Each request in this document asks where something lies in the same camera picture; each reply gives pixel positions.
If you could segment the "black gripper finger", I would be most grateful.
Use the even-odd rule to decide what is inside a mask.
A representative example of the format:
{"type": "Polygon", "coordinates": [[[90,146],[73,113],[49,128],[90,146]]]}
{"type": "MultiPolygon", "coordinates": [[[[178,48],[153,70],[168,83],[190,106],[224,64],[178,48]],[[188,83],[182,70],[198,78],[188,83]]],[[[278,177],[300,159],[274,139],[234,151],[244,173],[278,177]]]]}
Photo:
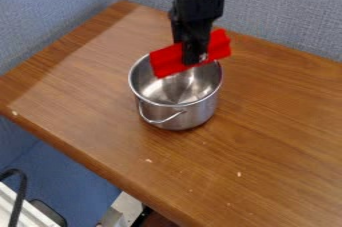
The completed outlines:
{"type": "Polygon", "coordinates": [[[177,19],[172,19],[173,38],[176,43],[182,42],[184,26],[177,19]]]}
{"type": "Polygon", "coordinates": [[[198,64],[202,55],[208,53],[213,20],[205,19],[184,23],[184,57],[182,62],[186,66],[198,64]]]}

